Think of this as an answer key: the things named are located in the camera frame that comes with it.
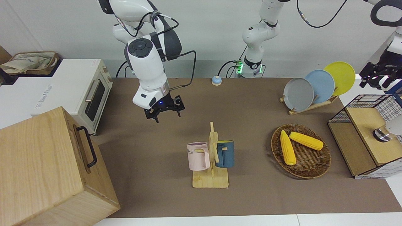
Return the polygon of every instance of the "white wall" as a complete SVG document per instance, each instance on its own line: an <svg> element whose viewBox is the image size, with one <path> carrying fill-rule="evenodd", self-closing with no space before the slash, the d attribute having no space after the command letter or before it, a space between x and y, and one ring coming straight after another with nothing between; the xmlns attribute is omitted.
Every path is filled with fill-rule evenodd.
<svg viewBox="0 0 402 226"><path fill-rule="evenodd" d="M300 8L314 25L326 23L343 0L300 0ZM198 53L197 77L211 77L220 66L238 59L245 45L242 31L260 18L260 0L153 0L164 14L176 18L183 51ZM263 44L265 75L304 76L333 61L346 61L360 71L393 32L370 20L372 5L349 0L325 28L308 27L285 3L281 33ZM102 58L110 71L124 61L124 45L114 39L113 15L104 14L95 0L2 0L0 45L11 54L26 50L53 50L65 58ZM166 63L170 77L188 77L191 56Z"/></svg>

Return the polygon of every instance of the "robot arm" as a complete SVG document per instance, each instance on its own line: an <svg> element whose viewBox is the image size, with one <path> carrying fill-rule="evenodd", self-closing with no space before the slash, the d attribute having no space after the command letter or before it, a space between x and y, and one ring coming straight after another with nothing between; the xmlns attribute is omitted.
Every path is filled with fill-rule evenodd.
<svg viewBox="0 0 402 226"><path fill-rule="evenodd" d="M367 63L359 73L361 87L368 83L371 87L383 90L387 94L402 94L402 18L398 21L382 21L377 12L384 6L392 6L402 10L401 0L369 0L374 7L371 20L379 26L397 27L392 42L382 53L378 63Z"/></svg>
<svg viewBox="0 0 402 226"><path fill-rule="evenodd" d="M163 111L180 111L185 107L180 96L172 98L162 62L178 57L182 47L173 31L178 22L161 14L149 0L99 0L102 10L114 14L119 24L113 27L115 38L123 42L124 56L139 79L139 88L133 102L144 108L148 119L158 122ZM176 26L170 27L166 19ZM144 35L140 32L144 23L150 23L155 31Z"/></svg>
<svg viewBox="0 0 402 226"><path fill-rule="evenodd" d="M290 0L264 0L260 8L261 23L255 24L243 32L243 41L247 44L238 74L253 78L261 72L264 49L262 42L279 34L279 13L285 2Z"/></svg>

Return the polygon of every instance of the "wooden cabinet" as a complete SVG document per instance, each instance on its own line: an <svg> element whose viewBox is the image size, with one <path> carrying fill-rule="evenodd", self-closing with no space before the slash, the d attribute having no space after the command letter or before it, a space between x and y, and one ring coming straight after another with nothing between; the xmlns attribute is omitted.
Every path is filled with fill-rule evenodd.
<svg viewBox="0 0 402 226"><path fill-rule="evenodd" d="M0 130L0 226L89 226L120 209L98 146L77 127L59 107Z"/></svg>
<svg viewBox="0 0 402 226"><path fill-rule="evenodd" d="M340 151L355 178L385 178L402 169L402 144L398 139L379 142L373 130L385 124L374 107L346 107L351 122L329 122Z"/></svg>

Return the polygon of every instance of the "corn cob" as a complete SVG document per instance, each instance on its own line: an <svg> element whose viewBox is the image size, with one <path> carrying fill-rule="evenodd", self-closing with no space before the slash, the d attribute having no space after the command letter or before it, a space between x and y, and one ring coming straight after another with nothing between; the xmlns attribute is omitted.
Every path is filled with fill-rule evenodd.
<svg viewBox="0 0 402 226"><path fill-rule="evenodd" d="M302 144L317 151L321 150L324 146L324 143L322 141L297 132L291 132L289 138L299 144Z"/></svg>
<svg viewBox="0 0 402 226"><path fill-rule="evenodd" d="M286 165L293 166L296 164L296 156L292 143L284 130L281 131L281 148Z"/></svg>

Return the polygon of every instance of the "mug handle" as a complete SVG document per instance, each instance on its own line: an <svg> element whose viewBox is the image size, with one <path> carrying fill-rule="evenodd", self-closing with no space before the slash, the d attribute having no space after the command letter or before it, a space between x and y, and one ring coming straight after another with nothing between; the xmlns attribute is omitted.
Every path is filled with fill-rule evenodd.
<svg viewBox="0 0 402 226"><path fill-rule="evenodd" d="M220 145L217 146L217 150L222 153L222 159L219 159L219 162L222 162L222 166L225 165L224 151L226 151L227 149L228 149L227 147L223 147Z"/></svg>
<svg viewBox="0 0 402 226"><path fill-rule="evenodd" d="M208 151L208 148L201 148L201 149L204 150L205 161L204 161L203 167L206 168L207 163L209 162L209 151Z"/></svg>

